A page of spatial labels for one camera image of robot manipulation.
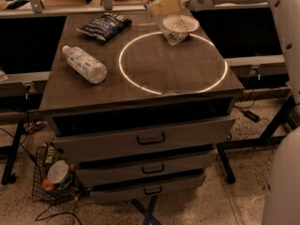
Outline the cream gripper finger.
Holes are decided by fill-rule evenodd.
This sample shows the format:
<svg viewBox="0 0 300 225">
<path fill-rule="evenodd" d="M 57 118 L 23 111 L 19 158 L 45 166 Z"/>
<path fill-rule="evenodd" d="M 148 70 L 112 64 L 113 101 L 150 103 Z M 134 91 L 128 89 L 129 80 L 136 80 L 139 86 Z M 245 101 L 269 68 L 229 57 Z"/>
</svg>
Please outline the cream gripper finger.
<svg viewBox="0 0 300 225">
<path fill-rule="evenodd" d="M 183 0 L 155 0 L 147 6 L 151 16 L 180 13 L 184 8 Z"/>
</svg>

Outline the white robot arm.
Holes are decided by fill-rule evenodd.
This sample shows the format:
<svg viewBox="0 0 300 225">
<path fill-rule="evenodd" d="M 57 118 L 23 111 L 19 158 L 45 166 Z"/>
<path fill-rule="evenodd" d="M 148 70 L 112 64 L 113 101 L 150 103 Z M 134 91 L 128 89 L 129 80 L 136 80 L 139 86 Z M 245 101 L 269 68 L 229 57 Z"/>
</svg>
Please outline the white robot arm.
<svg viewBox="0 0 300 225">
<path fill-rule="evenodd" d="M 288 97 L 283 113 L 300 112 L 300 0 L 141 0 L 168 42 L 176 45 L 188 36 L 179 14 L 221 4 L 268 5 L 286 70 Z M 265 191 L 262 225 L 300 225 L 300 127 L 277 146 Z"/>
</svg>

